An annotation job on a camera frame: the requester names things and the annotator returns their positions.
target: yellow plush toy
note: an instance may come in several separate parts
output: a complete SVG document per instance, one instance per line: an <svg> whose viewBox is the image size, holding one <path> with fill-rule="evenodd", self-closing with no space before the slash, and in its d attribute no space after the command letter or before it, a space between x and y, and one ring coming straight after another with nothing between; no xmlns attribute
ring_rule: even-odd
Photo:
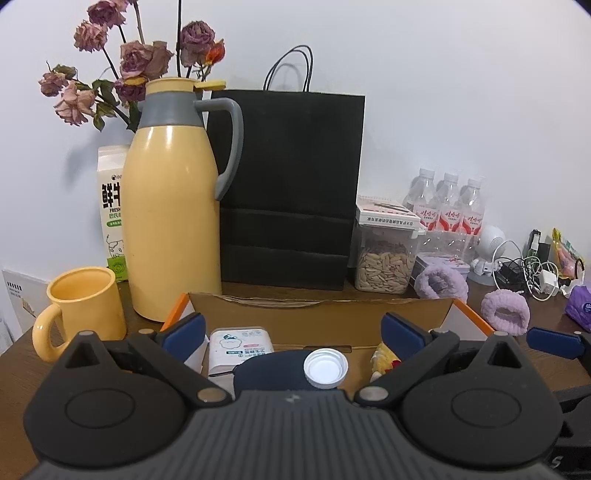
<svg viewBox="0 0 591 480"><path fill-rule="evenodd" d="M373 372L371 381L373 382L377 378L380 378L382 375L384 375L386 372L395 368L401 363L401 360L392 350L390 350L383 343L380 343L371 358L371 363L371 370Z"/></svg>

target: bottle label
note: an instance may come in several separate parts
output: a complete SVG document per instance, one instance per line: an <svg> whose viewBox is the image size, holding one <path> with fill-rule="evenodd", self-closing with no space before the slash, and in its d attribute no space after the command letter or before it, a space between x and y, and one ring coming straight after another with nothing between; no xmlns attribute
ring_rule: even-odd
<svg viewBox="0 0 591 480"><path fill-rule="evenodd" d="M439 229L445 232L457 232L462 221L462 211L455 208L446 208L439 213Z"/></svg>
<svg viewBox="0 0 591 480"><path fill-rule="evenodd" d="M435 230L439 211L435 208L415 206L413 212L421 219L421 223L427 227L427 230Z"/></svg>
<svg viewBox="0 0 591 480"><path fill-rule="evenodd" d="M478 235L480 233L480 227L482 226L482 213L468 213L464 215L462 220L462 232L468 233L469 235Z"/></svg>

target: power adapter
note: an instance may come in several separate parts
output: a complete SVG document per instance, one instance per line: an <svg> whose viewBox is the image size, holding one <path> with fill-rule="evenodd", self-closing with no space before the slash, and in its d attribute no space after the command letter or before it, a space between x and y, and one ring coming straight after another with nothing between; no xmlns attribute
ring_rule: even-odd
<svg viewBox="0 0 591 480"><path fill-rule="evenodd" d="M538 274L540 281L540 290L548 295L556 295L558 293L558 277L548 270L541 270Z"/></svg>
<svg viewBox="0 0 591 480"><path fill-rule="evenodd" d="M526 291L523 268L515 261L504 262L496 272L496 280L501 288L512 291Z"/></svg>

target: flower leaf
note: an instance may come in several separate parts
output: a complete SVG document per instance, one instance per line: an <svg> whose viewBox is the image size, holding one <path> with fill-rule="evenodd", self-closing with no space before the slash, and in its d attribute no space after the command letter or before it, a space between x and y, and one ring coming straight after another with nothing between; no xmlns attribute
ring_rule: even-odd
<svg viewBox="0 0 591 480"><path fill-rule="evenodd" d="M92 89L95 91L95 93L100 92L100 95L104 98L104 100L107 103L110 103L113 106L117 106L119 105L119 102L115 98L115 95L113 95L114 86L115 84L113 82L110 82L109 80L98 79L92 82Z"/></svg>
<svg viewBox="0 0 591 480"><path fill-rule="evenodd" d="M139 111L138 102L129 103L129 125L127 130L136 132L139 125L139 119L141 119L142 113Z"/></svg>
<svg viewBox="0 0 591 480"><path fill-rule="evenodd" d="M52 70L56 73L63 73L68 80L72 80L76 75L78 75L78 70L76 70L76 67L68 67L59 63L53 67Z"/></svg>
<svg viewBox="0 0 591 480"><path fill-rule="evenodd" d="M113 107L104 102L97 102L96 103L96 114L103 117L103 116L115 116L115 110Z"/></svg>
<svg viewBox="0 0 591 480"><path fill-rule="evenodd" d="M92 88L90 86L88 86L87 84L82 83L78 80L76 80L76 88L78 90L92 90Z"/></svg>
<svg viewBox="0 0 591 480"><path fill-rule="evenodd" d="M95 114L95 117L93 118L92 123L99 132L103 131L103 129L105 127L105 121L101 118L98 111Z"/></svg>

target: yellow thermos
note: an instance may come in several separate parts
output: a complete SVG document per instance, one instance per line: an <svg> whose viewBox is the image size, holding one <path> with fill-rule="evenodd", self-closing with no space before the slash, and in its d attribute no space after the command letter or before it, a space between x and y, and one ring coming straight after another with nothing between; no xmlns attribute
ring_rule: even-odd
<svg viewBox="0 0 591 480"><path fill-rule="evenodd" d="M122 177L125 257L134 309L164 322L181 293L220 294L219 201L242 153L240 106L200 100L225 82L165 78L147 84L138 131ZM227 110L232 146L225 172L203 126L203 111Z"/></svg>

